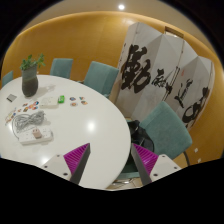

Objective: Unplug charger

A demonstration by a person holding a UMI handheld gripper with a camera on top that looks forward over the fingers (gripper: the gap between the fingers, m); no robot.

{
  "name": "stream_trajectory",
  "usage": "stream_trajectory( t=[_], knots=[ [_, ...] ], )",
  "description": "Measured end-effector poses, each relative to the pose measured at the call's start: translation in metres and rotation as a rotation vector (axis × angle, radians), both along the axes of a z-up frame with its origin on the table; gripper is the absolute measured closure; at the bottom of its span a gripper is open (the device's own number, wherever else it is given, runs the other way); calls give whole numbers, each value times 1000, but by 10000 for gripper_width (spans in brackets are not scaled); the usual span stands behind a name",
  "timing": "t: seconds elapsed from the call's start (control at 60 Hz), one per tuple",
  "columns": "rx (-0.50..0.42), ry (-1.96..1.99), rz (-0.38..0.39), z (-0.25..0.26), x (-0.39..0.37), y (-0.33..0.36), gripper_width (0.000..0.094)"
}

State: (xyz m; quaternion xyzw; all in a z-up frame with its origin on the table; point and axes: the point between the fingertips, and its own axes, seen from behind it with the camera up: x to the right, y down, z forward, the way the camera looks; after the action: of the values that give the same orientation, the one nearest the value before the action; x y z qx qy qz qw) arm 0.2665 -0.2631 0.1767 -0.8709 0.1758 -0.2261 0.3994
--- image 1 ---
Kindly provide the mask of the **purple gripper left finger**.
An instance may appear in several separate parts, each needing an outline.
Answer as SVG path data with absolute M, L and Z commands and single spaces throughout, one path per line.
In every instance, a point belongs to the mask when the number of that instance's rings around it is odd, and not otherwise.
M 74 184 L 79 184 L 89 155 L 90 144 L 87 143 L 64 155 L 53 156 L 41 168 Z

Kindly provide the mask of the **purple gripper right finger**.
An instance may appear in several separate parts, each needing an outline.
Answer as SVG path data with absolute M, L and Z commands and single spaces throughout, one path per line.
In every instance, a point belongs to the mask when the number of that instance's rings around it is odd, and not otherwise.
M 156 155 L 137 144 L 131 146 L 131 155 L 143 185 L 150 184 L 180 170 L 180 167 L 167 155 Z

